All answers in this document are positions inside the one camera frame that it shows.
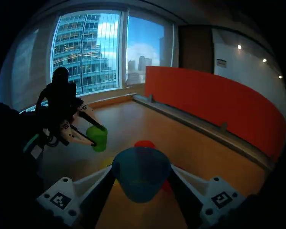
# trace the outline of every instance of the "wooden floor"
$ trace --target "wooden floor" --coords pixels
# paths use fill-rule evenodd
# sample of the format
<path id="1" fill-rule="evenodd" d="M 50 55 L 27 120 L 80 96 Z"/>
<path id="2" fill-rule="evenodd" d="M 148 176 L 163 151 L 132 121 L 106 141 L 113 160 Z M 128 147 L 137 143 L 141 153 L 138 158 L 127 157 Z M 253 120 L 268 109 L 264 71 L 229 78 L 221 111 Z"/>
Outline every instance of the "wooden floor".
<path id="1" fill-rule="evenodd" d="M 253 162 L 143 105 L 133 101 L 114 104 L 96 109 L 95 115 L 108 129 L 107 149 L 97 153 L 89 146 L 59 144 L 46 151 L 42 174 L 48 185 L 63 176 L 75 181 L 90 175 L 100 169 L 103 160 L 132 147 L 139 140 L 152 141 L 171 163 L 196 176 L 206 180 L 221 176 L 244 196 L 257 193 L 263 184 L 264 170 Z M 90 127 L 85 120 L 74 125 L 83 133 Z M 160 191 L 149 203 L 135 204 L 126 198 L 119 184 L 114 185 L 97 227 L 114 225 L 186 228 L 173 195 Z"/>

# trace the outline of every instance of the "orange partition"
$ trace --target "orange partition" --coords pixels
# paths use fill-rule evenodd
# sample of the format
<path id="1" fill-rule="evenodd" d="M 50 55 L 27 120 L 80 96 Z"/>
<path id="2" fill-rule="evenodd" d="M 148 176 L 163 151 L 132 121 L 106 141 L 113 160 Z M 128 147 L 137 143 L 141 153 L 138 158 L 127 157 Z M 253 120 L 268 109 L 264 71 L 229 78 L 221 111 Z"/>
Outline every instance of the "orange partition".
<path id="1" fill-rule="evenodd" d="M 286 121 L 264 96 L 230 79 L 183 68 L 146 67 L 145 96 L 227 130 L 276 161 L 284 146 Z"/>

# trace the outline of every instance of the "glass skyscraper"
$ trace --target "glass skyscraper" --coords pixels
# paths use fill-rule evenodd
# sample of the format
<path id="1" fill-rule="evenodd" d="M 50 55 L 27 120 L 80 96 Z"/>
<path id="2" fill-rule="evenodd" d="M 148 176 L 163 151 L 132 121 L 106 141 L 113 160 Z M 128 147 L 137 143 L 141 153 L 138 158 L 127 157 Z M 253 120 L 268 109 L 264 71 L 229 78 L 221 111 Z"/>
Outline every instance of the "glass skyscraper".
<path id="1" fill-rule="evenodd" d="M 69 82 L 76 83 L 78 95 L 119 87 L 119 15 L 80 13 L 61 17 L 54 40 L 52 70 L 66 67 Z"/>

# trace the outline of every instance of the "white wall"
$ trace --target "white wall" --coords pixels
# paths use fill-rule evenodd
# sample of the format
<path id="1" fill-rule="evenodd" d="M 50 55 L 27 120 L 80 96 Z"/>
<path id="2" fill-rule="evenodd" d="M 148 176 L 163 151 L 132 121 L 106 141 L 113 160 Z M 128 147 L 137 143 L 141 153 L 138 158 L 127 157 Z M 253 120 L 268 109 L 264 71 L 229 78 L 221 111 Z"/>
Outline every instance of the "white wall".
<path id="1" fill-rule="evenodd" d="M 286 120 L 286 89 L 283 79 L 262 59 L 226 45 L 213 29 L 214 74 L 246 85 L 271 101 Z M 216 59 L 227 62 L 227 67 L 217 66 Z"/>

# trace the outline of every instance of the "blue sky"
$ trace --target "blue sky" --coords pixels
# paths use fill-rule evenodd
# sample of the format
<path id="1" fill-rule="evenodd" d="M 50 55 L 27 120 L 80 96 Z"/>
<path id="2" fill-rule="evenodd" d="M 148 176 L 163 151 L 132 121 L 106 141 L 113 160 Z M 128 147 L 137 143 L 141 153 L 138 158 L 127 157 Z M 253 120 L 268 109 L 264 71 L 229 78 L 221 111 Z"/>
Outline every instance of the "blue sky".
<path id="1" fill-rule="evenodd" d="M 98 44 L 101 45 L 103 57 L 109 60 L 109 66 L 116 68 L 118 15 L 101 14 L 98 27 Z M 127 37 L 127 62 L 136 61 L 140 56 L 152 59 L 152 65 L 159 66 L 160 39 L 164 36 L 162 25 L 129 17 Z"/>
<path id="2" fill-rule="evenodd" d="M 128 22 L 128 45 L 137 43 L 151 45 L 159 54 L 160 39 L 164 37 L 163 26 L 140 18 L 130 17 Z"/>

